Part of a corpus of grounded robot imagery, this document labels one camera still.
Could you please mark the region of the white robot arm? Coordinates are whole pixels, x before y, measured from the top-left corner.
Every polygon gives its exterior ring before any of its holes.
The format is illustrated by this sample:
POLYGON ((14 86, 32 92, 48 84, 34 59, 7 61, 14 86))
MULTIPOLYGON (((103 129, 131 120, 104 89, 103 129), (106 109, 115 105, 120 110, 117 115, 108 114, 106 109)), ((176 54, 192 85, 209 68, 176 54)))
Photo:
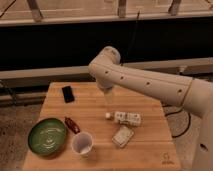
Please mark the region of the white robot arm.
POLYGON ((182 107, 202 119, 191 171, 213 171, 213 83, 188 76, 128 68, 120 53, 104 47, 89 63, 89 73, 104 91, 114 85, 182 107))

